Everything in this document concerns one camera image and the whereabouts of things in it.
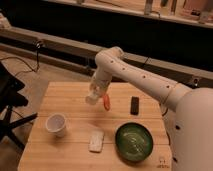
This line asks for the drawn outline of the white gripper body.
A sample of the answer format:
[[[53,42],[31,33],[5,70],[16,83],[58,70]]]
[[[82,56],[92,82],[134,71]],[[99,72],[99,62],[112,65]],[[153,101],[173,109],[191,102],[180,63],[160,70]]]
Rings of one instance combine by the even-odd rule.
[[[95,105],[99,99],[103,100],[103,96],[107,94],[109,82],[101,79],[96,73],[93,74],[89,85],[88,95],[85,97],[85,101],[90,105]]]

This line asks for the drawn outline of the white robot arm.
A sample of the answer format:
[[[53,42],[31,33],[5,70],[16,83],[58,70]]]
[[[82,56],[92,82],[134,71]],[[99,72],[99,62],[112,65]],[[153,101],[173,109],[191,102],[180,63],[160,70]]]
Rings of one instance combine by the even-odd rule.
[[[103,97],[114,76],[175,112],[173,171],[213,171],[213,88],[192,89],[123,61],[119,47],[99,51],[86,102]]]

